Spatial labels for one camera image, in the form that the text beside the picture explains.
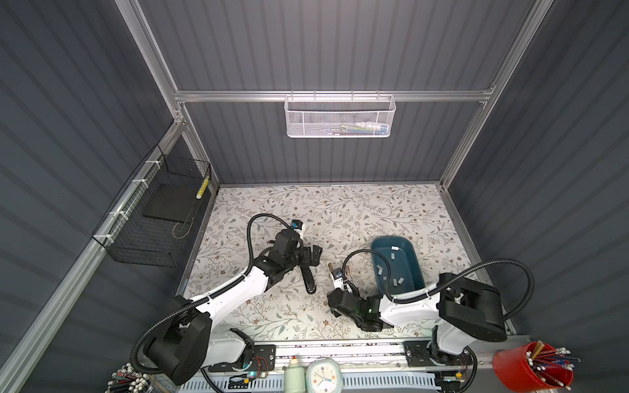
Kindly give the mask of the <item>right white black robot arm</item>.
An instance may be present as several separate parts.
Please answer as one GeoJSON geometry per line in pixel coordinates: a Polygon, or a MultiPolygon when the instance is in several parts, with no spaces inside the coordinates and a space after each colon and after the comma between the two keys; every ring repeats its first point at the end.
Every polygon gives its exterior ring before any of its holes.
{"type": "Polygon", "coordinates": [[[491,259],[453,274],[442,273],[433,285],[399,295],[390,293],[391,277],[386,277],[384,293],[364,298],[347,277],[347,265],[355,255],[374,255],[391,267],[386,257],[376,251],[360,249],[348,255],[339,268],[329,265],[334,290],[328,294],[333,316],[351,319],[364,332],[381,332],[417,319],[436,319],[441,323],[432,330],[428,344],[429,357],[434,361],[461,355],[473,342],[504,342],[505,323],[516,316],[532,298],[535,278],[524,263],[508,259],[491,259]],[[468,278],[478,270],[492,265],[513,265],[527,278],[523,298],[510,311],[503,311],[497,288],[468,278]]]}

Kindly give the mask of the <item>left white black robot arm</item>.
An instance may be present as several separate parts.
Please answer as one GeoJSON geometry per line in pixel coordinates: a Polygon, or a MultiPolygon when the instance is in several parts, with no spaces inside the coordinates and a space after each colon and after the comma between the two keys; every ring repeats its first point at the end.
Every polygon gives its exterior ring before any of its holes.
{"type": "Polygon", "coordinates": [[[186,299],[177,296],[175,309],[144,332],[133,345],[129,364],[138,373],[164,374],[176,386],[189,381],[196,373],[215,365],[244,366],[253,356],[254,342],[237,328],[214,334],[216,324],[251,299],[269,291],[287,273],[301,270],[309,294],[316,291],[312,268],[319,266],[323,249],[307,246],[299,220],[278,222],[271,247],[254,253],[252,226],[262,214],[247,223],[247,267],[236,277],[200,296],[186,299]]]}

